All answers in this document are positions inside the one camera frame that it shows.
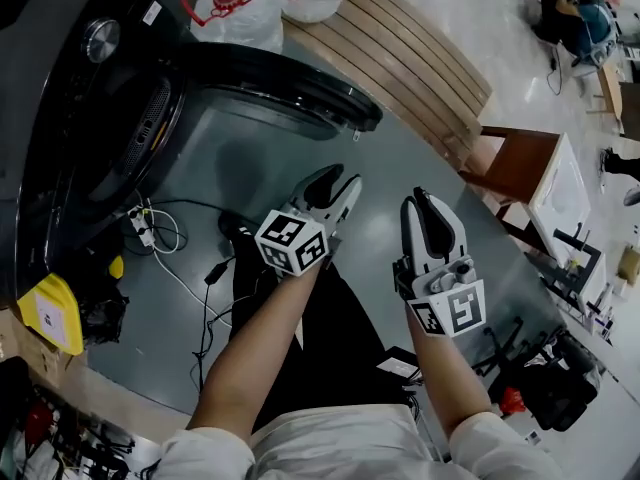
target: wooden bench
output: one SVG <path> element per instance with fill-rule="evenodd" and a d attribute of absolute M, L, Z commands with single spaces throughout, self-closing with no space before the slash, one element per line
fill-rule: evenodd
<path fill-rule="evenodd" d="M 491 87 L 415 7 L 405 0 L 344 0 L 322 23 L 285 19 L 285 33 L 369 92 L 454 168 L 464 165 Z"/>

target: power strip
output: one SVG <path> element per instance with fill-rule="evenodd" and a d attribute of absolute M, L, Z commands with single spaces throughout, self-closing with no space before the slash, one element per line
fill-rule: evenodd
<path fill-rule="evenodd" d="M 140 205 L 134 206 L 127 212 L 133 229 L 136 230 L 136 234 L 140 237 L 142 245 L 145 247 L 153 247 L 156 240 L 153 236 L 153 230 L 149 227 L 147 220 L 144 218 L 144 208 Z"/>

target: black appliance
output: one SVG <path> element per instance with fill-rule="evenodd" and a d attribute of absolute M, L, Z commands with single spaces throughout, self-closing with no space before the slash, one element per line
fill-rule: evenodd
<path fill-rule="evenodd" d="M 127 209 L 193 91 L 312 139 L 375 129 L 358 89 L 261 50 L 197 43 L 157 0 L 12 0 L 0 27 L 0 308 Z"/>

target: washer door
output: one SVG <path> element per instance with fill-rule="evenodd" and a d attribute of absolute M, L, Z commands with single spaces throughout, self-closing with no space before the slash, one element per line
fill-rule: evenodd
<path fill-rule="evenodd" d="M 225 91 L 235 113 L 272 121 L 315 140 L 376 129 L 382 111 L 359 89 L 275 53 L 222 43 L 184 45 L 177 62 L 201 87 Z"/>

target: white shirt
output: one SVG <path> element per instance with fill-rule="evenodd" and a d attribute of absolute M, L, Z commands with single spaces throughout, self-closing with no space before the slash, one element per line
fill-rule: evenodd
<path fill-rule="evenodd" d="M 163 445 L 153 480 L 556 480 L 559 467 L 500 418 L 477 414 L 450 440 L 453 463 L 434 462 L 404 405 L 283 414 L 252 449 L 217 428 L 179 431 Z"/>

